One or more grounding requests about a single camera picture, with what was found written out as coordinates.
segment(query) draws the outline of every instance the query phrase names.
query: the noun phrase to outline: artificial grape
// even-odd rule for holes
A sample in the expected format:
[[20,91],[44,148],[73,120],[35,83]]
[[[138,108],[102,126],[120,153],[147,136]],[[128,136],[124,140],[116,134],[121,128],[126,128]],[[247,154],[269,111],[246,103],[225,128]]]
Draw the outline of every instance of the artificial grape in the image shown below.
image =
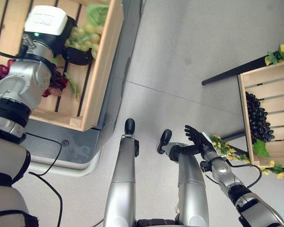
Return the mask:
[[86,45],[87,47],[92,48],[93,43],[90,40],[87,40],[84,42],[84,45]]
[[68,80],[67,80],[65,77],[62,77],[62,78],[61,78],[61,83],[67,84],[67,83],[68,83]]
[[60,88],[57,88],[57,87],[49,87],[48,90],[54,96],[61,96],[62,94],[62,91],[60,90]]
[[78,27],[77,32],[78,32],[79,37],[83,37],[85,35],[84,28],[82,28],[82,27]]
[[43,93],[43,97],[48,97],[48,96],[50,96],[51,95],[51,93],[49,92],[49,90],[47,89],[47,90],[45,90],[44,91],[44,93]]
[[65,84],[60,84],[60,88],[61,88],[61,90],[63,90],[63,89],[66,88],[66,85]]
[[97,51],[95,51],[95,50],[91,50],[91,55],[93,56],[93,58],[94,58],[94,59],[96,59],[96,58],[97,58],[97,54],[98,54],[98,52],[97,52]]
[[67,40],[65,41],[64,46],[69,47],[70,45],[71,45],[71,42],[70,42],[69,39],[67,39]]
[[96,34],[96,33],[92,33],[92,34],[90,34],[90,40],[93,43],[99,43],[100,36],[98,34]]
[[74,46],[74,48],[76,48],[78,50],[80,49],[80,45],[78,43],[72,42],[72,45]]
[[11,65],[12,65],[14,62],[15,62],[14,59],[9,59],[9,60],[8,60],[8,68],[10,68]]
[[9,69],[5,65],[0,65],[0,71],[1,71],[1,73],[5,74],[5,75],[7,75],[9,73]]
[[99,50],[99,44],[92,44],[91,48],[94,50],[94,51],[97,51]]
[[102,25],[97,25],[95,26],[95,32],[101,35],[103,33],[103,28]]
[[94,26],[92,26],[90,23],[86,23],[86,24],[84,25],[84,29],[85,29],[85,31],[88,32],[88,33],[93,33],[93,32],[95,32]]
[[88,50],[89,50],[89,47],[83,44],[83,45],[80,46],[80,50],[82,50],[82,51],[88,51]]

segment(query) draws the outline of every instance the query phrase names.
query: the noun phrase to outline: grape leaf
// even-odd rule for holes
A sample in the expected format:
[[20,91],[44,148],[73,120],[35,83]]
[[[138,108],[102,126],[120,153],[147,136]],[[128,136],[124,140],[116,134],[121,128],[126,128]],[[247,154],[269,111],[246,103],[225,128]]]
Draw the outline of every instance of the grape leaf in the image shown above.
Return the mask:
[[72,81],[71,76],[69,75],[69,73],[65,72],[64,74],[65,74],[65,77],[67,78],[68,82],[71,85],[71,91],[76,96],[76,98],[78,98],[78,91],[77,91],[77,87],[76,87],[74,81]]
[[270,157],[268,151],[266,150],[265,143],[259,139],[257,139],[257,141],[254,143],[253,150],[257,155]]

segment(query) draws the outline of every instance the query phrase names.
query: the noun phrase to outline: black joint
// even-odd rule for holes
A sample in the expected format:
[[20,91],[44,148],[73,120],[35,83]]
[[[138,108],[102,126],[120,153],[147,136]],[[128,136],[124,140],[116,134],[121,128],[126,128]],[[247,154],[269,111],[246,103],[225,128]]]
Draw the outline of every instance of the black joint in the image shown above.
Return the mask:
[[162,136],[161,136],[161,139],[160,139],[160,144],[157,148],[157,152],[159,154],[164,154],[165,150],[162,149],[162,146],[166,146],[168,145],[170,139],[171,139],[171,136],[172,136],[172,132],[171,130],[169,129],[166,129],[163,133],[162,133]]
[[178,162],[179,161],[179,154],[183,153],[184,147],[180,145],[174,145],[170,149],[169,158],[171,161]]
[[200,168],[202,170],[203,173],[208,172],[208,171],[212,171],[212,165],[209,162],[206,161],[202,161],[200,162]]
[[232,186],[228,191],[228,198],[231,200],[231,202],[236,205],[237,200],[247,193],[250,193],[251,191],[244,185],[238,184],[235,186]]
[[139,155],[139,141],[134,140],[134,156],[138,157]]
[[134,127],[135,127],[134,120],[132,118],[128,118],[125,122],[125,129],[124,129],[125,134],[133,135]]

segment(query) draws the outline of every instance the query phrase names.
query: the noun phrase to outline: artificial vine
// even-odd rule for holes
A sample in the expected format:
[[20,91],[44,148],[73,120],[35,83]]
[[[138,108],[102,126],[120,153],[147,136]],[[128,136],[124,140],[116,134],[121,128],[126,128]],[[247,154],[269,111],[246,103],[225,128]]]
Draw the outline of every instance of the artificial vine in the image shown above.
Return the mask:
[[[247,164],[250,163],[249,157],[246,155],[237,155],[236,150],[231,148],[229,142],[224,142],[220,136],[213,135],[210,137],[213,142],[214,148],[219,151],[220,156],[226,156],[229,160],[241,160]],[[267,164],[269,167],[261,168],[262,173],[268,175],[270,172],[275,173],[277,178],[284,177],[284,166],[280,163],[276,163],[274,160],[270,160]]]

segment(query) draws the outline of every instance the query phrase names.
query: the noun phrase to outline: green grape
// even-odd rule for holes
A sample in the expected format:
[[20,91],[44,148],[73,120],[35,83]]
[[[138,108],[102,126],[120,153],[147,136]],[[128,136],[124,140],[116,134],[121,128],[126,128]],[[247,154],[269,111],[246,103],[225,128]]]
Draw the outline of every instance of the green grape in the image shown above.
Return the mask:
[[93,33],[95,28],[90,23],[84,25],[85,31],[88,33]]
[[78,36],[83,37],[85,35],[85,31],[82,27],[78,27]]
[[90,34],[90,40],[93,42],[93,43],[99,43],[100,41],[100,36],[96,33],[92,33]]
[[95,50],[95,51],[98,52],[98,50],[99,50],[99,44],[92,44],[91,48],[92,48],[93,50]]
[[74,48],[80,50],[80,45],[76,42],[73,42],[72,45],[74,46]]
[[79,38],[79,34],[78,34],[78,31],[75,31],[75,30],[72,30],[71,31],[71,37],[76,40]]
[[70,46],[70,44],[71,44],[71,42],[69,41],[69,39],[67,39],[67,40],[65,41],[64,46],[69,47],[69,46]]
[[97,58],[97,54],[98,54],[98,52],[97,52],[97,51],[95,51],[95,50],[91,50],[91,55],[93,56],[93,58],[94,58],[94,59],[96,59],[96,58]]
[[84,45],[92,48],[93,43],[90,40],[87,40],[87,41],[84,42]]
[[98,33],[98,34],[102,34],[103,33],[103,26],[102,25],[95,26],[95,32]]
[[82,51],[88,51],[88,50],[89,50],[89,47],[83,44],[83,45],[80,46],[80,50],[82,50]]

